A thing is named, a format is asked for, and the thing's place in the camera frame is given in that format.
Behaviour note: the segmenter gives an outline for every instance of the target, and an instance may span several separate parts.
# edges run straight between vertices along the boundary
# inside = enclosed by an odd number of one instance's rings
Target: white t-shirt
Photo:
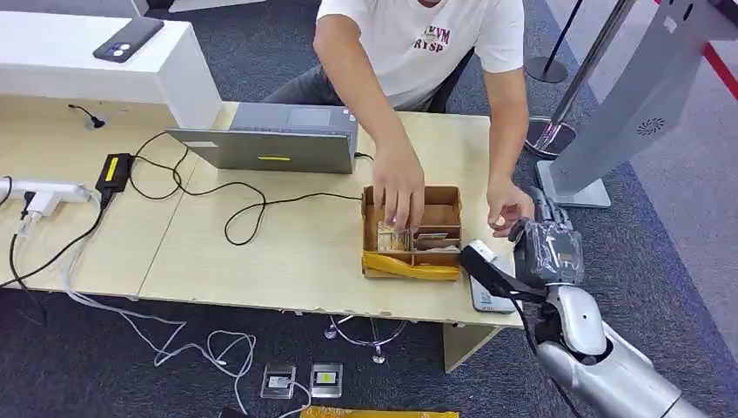
[[[482,68],[523,65],[522,0],[323,0],[318,20],[351,18],[382,90],[396,108],[425,102],[474,48]]]

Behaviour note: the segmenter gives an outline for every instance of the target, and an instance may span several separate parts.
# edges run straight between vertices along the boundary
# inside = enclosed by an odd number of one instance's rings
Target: red rope
[[[661,0],[654,1],[657,4],[661,4]],[[708,59],[710,65],[713,66],[713,70],[717,73],[717,77],[722,80],[725,86],[728,87],[728,91],[733,93],[733,97],[738,100],[738,80],[735,79],[733,73],[730,71],[728,66],[725,65],[725,61],[717,55],[717,51],[715,51],[715,48],[711,43],[705,45],[705,51],[703,53],[705,58]]]

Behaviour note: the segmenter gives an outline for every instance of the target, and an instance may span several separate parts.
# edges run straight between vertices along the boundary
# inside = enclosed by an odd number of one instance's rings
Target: yellow sticker
[[[290,161],[292,158],[282,157],[279,155],[259,155],[258,159],[262,161]]]
[[[115,167],[117,167],[117,157],[113,157],[111,160],[111,166],[108,168],[108,175],[105,176],[105,181],[113,180],[113,173],[115,173]]]
[[[329,372],[317,372],[317,379],[318,383],[323,384],[335,384],[336,383],[336,374],[335,373],[329,373]]]

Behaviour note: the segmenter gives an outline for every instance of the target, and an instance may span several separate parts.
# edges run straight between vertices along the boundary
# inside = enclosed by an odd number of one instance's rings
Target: cardboard compartment
[[[409,251],[378,252],[377,236],[378,223],[384,220],[384,209],[374,204],[373,187],[364,189],[362,197],[362,216],[364,217],[364,252],[386,256],[402,261],[413,267],[448,267],[460,270],[459,252],[461,249],[461,197],[459,189],[453,186],[426,187],[426,207],[419,230],[412,236]],[[406,275],[389,273],[371,268],[362,263],[362,270],[367,278],[412,278]],[[430,280],[457,280],[455,276],[446,274],[444,279]]]

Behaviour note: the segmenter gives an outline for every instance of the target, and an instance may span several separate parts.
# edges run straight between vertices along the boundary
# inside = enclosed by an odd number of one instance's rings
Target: smartphone
[[[92,56],[113,63],[124,63],[164,27],[150,17],[134,17],[121,30],[92,52]]]

